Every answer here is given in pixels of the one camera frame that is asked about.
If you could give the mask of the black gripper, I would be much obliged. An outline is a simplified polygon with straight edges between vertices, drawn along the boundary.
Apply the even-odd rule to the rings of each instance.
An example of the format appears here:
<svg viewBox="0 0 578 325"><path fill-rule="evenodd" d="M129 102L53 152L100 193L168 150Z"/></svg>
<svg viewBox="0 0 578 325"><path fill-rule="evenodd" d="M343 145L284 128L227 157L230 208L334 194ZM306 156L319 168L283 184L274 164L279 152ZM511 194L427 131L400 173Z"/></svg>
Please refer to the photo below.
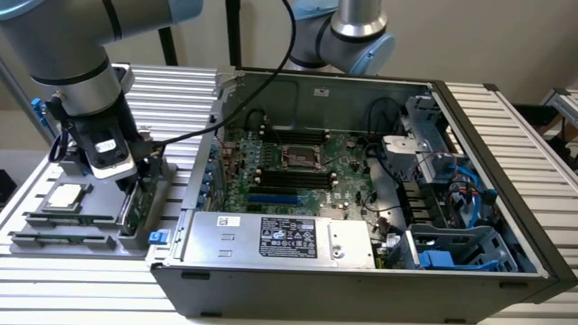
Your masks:
<svg viewBox="0 0 578 325"><path fill-rule="evenodd" d="M139 141L132 117L75 116L68 121L93 177L105 182L132 177L137 167L129 145Z"/></svg>

